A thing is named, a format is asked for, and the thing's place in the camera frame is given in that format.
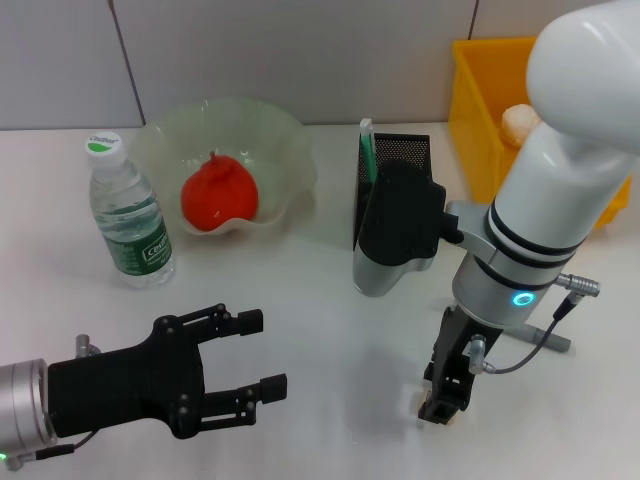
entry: water bottle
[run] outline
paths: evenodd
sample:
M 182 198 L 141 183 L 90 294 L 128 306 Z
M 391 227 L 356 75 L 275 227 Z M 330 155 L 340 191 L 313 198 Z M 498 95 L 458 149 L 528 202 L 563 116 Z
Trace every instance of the water bottle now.
M 166 282 L 175 260 L 149 181 L 127 159 L 116 133 L 91 135 L 85 150 L 93 171 L 91 211 L 122 278 L 135 288 Z

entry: white table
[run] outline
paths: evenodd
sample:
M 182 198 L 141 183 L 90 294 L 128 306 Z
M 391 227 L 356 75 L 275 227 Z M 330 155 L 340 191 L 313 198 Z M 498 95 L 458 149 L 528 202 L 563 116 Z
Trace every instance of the white table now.
M 10 477 L 47 480 L 573 479 L 640 471 L 640 192 L 631 208 L 580 248 L 567 272 L 600 280 L 558 327 L 569 354 L 543 350 L 526 368 L 477 379 L 471 405 L 444 427 L 419 422 L 431 356 L 463 252 L 441 244 L 426 273 L 380 299 L 351 280 L 358 130 L 310 127 L 315 200 L 277 229 L 197 238 L 169 225 L 177 273 L 166 287 L 118 283 L 88 203 L 87 130 L 0 132 L 0 364 L 74 354 L 87 333 L 103 351 L 142 341 L 153 320 L 217 302 L 261 308 L 265 331 L 201 348 L 209 390 L 286 372 L 289 398 L 258 406 L 258 423 L 179 441 L 157 421 L 101 431 L 71 457 L 30 463 Z M 448 199 L 465 198 L 446 124 L 381 131 L 431 135 L 433 173 Z M 135 130 L 120 133 L 130 141 Z M 564 292 L 531 318 L 546 328 Z M 497 366 L 531 346 L 502 337 Z

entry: black mesh pen holder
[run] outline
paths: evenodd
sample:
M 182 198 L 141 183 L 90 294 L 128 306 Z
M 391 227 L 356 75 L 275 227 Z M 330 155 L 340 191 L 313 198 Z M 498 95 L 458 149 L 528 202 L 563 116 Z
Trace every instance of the black mesh pen holder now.
M 376 167 L 385 162 L 409 162 L 424 170 L 431 177 L 431 153 L 429 135 L 401 135 L 395 133 L 374 134 L 376 143 Z M 367 179 L 362 158 L 362 143 L 358 141 L 358 179 L 353 215 L 353 248 L 358 242 L 360 225 L 369 202 L 373 183 Z

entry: yellow bin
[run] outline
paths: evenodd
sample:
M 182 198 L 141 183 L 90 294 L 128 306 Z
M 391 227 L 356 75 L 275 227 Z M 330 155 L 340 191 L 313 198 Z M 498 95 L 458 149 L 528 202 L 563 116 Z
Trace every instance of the yellow bin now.
M 491 203 L 513 164 L 518 148 L 498 134 L 502 113 L 529 103 L 526 71 L 535 37 L 463 40 L 453 43 L 456 75 L 449 130 L 473 199 Z M 613 221 L 629 203 L 628 178 L 596 227 Z

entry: bottle label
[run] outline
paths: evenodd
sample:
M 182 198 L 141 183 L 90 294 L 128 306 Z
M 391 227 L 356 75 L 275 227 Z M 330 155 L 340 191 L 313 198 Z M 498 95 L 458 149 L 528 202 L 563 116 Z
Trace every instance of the bottle label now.
M 133 242 L 116 242 L 105 237 L 116 268 L 136 277 L 157 272 L 171 258 L 171 242 L 164 220 L 149 235 Z

